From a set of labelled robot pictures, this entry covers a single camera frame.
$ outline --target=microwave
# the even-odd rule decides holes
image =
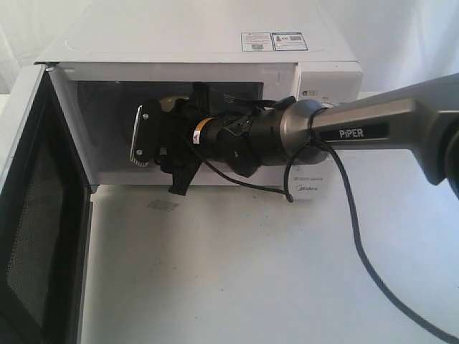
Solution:
[[[24,67],[0,116],[0,341],[78,343],[99,185],[163,185],[129,159],[138,106],[221,95],[357,98],[362,71],[314,0],[100,0]],[[228,172],[226,166],[219,167]],[[279,186],[283,167],[251,183]],[[202,167],[193,184],[227,182]]]

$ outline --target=black cable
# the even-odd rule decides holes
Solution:
[[[354,234],[354,245],[356,247],[357,254],[365,267],[365,270],[368,272],[376,286],[381,290],[381,292],[387,297],[387,299],[397,307],[403,314],[405,314],[409,319],[413,320],[417,323],[421,328],[428,331],[438,339],[443,340],[445,343],[448,344],[459,344],[459,338],[447,333],[437,326],[433,325],[431,322],[428,322],[426,319],[421,317],[417,314],[414,310],[410,307],[406,306],[389,288],[386,286],[384,281],[378,275],[376,270],[373,268],[373,265],[368,259],[368,256],[365,253],[363,244],[361,242],[361,234],[360,234],[360,226],[359,226],[359,217],[357,216],[357,209],[354,200],[354,195],[352,194],[351,183],[349,182],[349,177],[347,175],[346,169],[338,156],[338,153],[325,141],[319,140],[312,130],[312,123],[314,117],[326,110],[326,108],[321,108],[316,110],[311,114],[308,119],[308,132],[306,135],[306,142],[291,156],[290,160],[288,161],[287,165],[285,166],[284,170],[284,180],[283,180],[283,190],[279,190],[276,188],[268,188],[264,186],[252,185],[249,183],[245,183],[243,181],[238,181],[237,179],[233,179],[229,176],[226,176],[223,172],[218,170],[215,166],[213,166],[194,146],[193,143],[188,141],[185,137],[182,137],[186,144],[190,147],[190,149],[196,154],[201,161],[206,164],[211,170],[213,170],[216,174],[221,176],[223,179],[235,183],[237,185],[245,186],[247,188],[254,188],[255,190],[261,191],[269,191],[274,192],[277,194],[283,194],[287,198],[289,202],[293,202],[293,197],[291,196],[288,190],[288,175],[290,173],[290,169],[298,157],[298,155],[308,147],[317,147],[325,152],[328,152],[331,157],[335,160],[336,165],[338,166],[339,172],[343,179],[344,189],[346,190],[346,197],[349,204],[349,213],[351,214],[351,224],[352,224],[352,231]]]
[[[250,184],[250,183],[245,183],[243,181],[238,181],[237,179],[234,179],[234,178],[231,178],[229,176],[227,176],[226,174],[224,174],[223,172],[221,172],[218,168],[216,168],[215,166],[213,166],[194,146],[193,146],[193,143],[191,143],[189,140],[187,140],[185,137],[182,136],[182,139],[186,142],[186,144],[190,147],[190,149],[193,151],[194,154],[196,154],[196,156],[201,159],[201,161],[207,165],[207,167],[209,167],[211,170],[213,170],[216,174],[218,174],[220,177],[222,177],[223,179],[226,179],[227,181],[230,181],[231,183],[234,183],[234,184],[237,184],[237,185],[241,185],[241,186],[245,186],[246,188],[254,188],[255,190],[261,190],[261,191],[267,191],[267,192],[274,192],[276,194],[281,194],[283,195],[284,194],[284,191],[279,189],[279,188],[268,188],[266,186],[259,186],[259,185],[253,185],[253,184]]]
[[[288,172],[290,170],[290,167],[292,166],[293,161],[296,159],[298,154],[300,154],[303,149],[306,149],[307,147],[310,147],[310,146],[314,146],[314,147],[320,148],[321,150],[325,152],[330,153],[332,158],[335,160],[336,165],[338,166],[339,172],[343,179],[344,188],[346,190],[347,201],[349,203],[349,212],[351,213],[352,231],[354,233],[354,245],[356,247],[357,254],[359,255],[359,258],[362,264],[364,265],[366,271],[368,272],[368,274],[370,275],[370,277],[372,278],[376,286],[379,288],[379,290],[382,291],[382,293],[387,297],[387,299],[389,299],[389,301],[395,307],[397,307],[400,311],[402,311],[402,313],[405,314],[409,319],[417,323],[421,328],[428,331],[429,333],[431,333],[438,339],[443,340],[445,343],[459,344],[459,338],[455,337],[454,335],[451,335],[450,333],[447,333],[441,330],[437,326],[433,325],[431,322],[428,322],[426,319],[421,317],[410,307],[406,306],[406,304],[404,304],[388,288],[388,286],[386,286],[384,281],[381,279],[381,277],[378,275],[376,270],[373,268],[373,265],[369,261],[368,256],[365,253],[364,247],[361,243],[359,218],[357,216],[356,204],[355,204],[354,196],[352,194],[351,183],[349,182],[349,177],[347,175],[346,169],[344,168],[344,165],[341,159],[339,158],[338,153],[327,142],[317,139],[315,135],[313,134],[312,121],[313,121],[313,117],[317,115],[318,113],[319,111],[316,111],[309,117],[309,120],[308,120],[309,140],[300,149],[298,149],[295,152],[295,154],[290,159],[288,165],[285,167],[285,173],[284,173],[285,197],[287,198],[287,200],[289,200],[289,202],[293,202],[293,198],[288,191]]]

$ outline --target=midea logo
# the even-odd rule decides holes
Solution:
[[[311,191],[311,190],[317,191],[318,188],[313,188],[311,186],[303,186],[303,185],[298,185],[296,187],[296,191]]]

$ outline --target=robotic arm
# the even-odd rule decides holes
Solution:
[[[186,194],[202,156],[225,162],[236,174],[250,177],[260,166],[284,166],[308,137],[308,119],[322,104],[315,100],[227,102],[247,112],[210,115],[209,88],[194,84],[188,100],[177,100],[165,113],[158,100],[138,109],[131,160],[153,160],[173,176],[174,194]],[[312,130],[335,149],[410,149],[427,180],[447,178],[459,197],[459,74],[329,108],[318,114]],[[314,164],[326,153],[305,149],[295,163]]]

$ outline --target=open microwave door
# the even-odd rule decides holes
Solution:
[[[0,115],[0,343],[80,337],[90,185],[42,64]]]

